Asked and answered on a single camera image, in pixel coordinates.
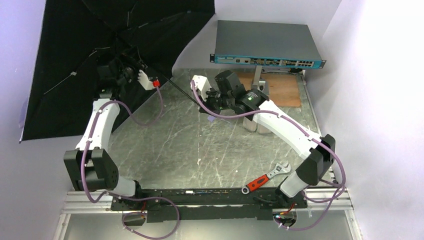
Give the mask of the pink umbrella case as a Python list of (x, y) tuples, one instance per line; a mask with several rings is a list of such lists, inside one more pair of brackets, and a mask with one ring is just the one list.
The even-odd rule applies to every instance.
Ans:
[(243, 118), (243, 127), (250, 131), (256, 132), (261, 135), (270, 134), (272, 131), (269, 130), (266, 126), (263, 125), (263, 119), (265, 115), (262, 113), (252, 115), (252, 120), (250, 120), (247, 116)]

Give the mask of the network switch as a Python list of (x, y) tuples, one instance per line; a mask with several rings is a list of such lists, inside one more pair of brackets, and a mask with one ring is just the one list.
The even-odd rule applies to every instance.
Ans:
[(251, 87), (269, 94), (268, 82), (261, 78), (264, 67), (322, 69), (324, 60), (306, 24), (218, 20), (214, 52), (215, 64), (254, 66)]

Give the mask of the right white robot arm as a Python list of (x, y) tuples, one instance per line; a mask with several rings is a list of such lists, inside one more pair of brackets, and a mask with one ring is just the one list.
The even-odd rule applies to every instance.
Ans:
[(238, 75), (230, 70), (214, 78), (217, 89), (207, 77), (196, 75), (191, 80), (200, 111), (219, 118), (222, 110), (234, 111), (234, 118), (247, 120), (264, 127), (286, 142), (303, 160), (296, 170), (286, 177), (276, 190), (287, 199), (294, 198), (307, 186), (315, 186), (335, 161), (335, 139), (322, 137), (283, 112), (270, 98), (257, 88), (245, 89)]

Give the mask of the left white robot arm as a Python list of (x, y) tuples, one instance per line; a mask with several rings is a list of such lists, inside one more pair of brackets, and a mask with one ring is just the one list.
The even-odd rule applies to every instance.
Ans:
[(134, 198), (139, 183), (120, 175), (108, 153), (108, 146), (121, 107), (129, 110), (121, 100), (126, 86), (136, 83), (151, 90), (153, 85), (140, 64), (109, 60), (99, 63), (96, 71), (99, 77), (98, 89), (92, 103), (91, 116), (81, 140), (74, 150), (65, 152), (63, 161), (74, 189), (85, 192), (91, 202), (100, 200), (91, 195), (94, 191)]

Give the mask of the lilac umbrella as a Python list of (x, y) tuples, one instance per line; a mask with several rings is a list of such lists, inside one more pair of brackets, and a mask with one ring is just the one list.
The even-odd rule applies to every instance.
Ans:
[(128, 54), (166, 83), (215, 12), (212, 0), (48, 0), (21, 140), (84, 133), (101, 55)]

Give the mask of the wooden base board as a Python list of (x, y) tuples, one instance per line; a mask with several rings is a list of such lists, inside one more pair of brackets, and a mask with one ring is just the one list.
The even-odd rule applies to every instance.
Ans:
[(257, 86), (279, 107), (302, 106), (297, 77), (288, 73), (262, 73)]

